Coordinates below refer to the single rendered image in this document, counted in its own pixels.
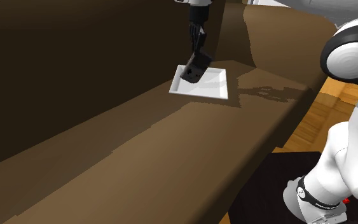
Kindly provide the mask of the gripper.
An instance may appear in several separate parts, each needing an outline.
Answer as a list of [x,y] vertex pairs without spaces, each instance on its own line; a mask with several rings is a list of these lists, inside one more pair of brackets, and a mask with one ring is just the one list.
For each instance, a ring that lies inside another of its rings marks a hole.
[[189,35],[191,38],[191,49],[198,55],[205,44],[207,33],[203,25],[209,19],[210,6],[189,6]]

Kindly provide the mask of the black handheld game console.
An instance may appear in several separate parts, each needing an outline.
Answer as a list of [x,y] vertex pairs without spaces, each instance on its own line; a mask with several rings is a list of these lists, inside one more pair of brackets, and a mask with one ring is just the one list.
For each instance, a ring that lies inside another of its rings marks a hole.
[[198,83],[212,62],[212,57],[203,51],[194,52],[180,78],[189,83]]

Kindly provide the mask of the white square plate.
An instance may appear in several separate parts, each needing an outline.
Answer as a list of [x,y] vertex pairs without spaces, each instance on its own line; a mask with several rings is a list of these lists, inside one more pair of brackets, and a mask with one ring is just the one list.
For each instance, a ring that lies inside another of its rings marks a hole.
[[228,99],[225,69],[209,67],[199,82],[189,83],[180,78],[180,74],[184,71],[184,68],[185,65],[177,66],[169,93],[214,99]]

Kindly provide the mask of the brown sofa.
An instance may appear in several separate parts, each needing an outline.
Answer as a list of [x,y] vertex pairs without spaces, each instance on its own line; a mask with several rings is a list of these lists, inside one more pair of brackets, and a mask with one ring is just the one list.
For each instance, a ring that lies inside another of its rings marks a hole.
[[0,162],[0,224],[218,224],[313,103],[334,32],[292,8],[228,3],[214,61],[226,100],[164,83]]

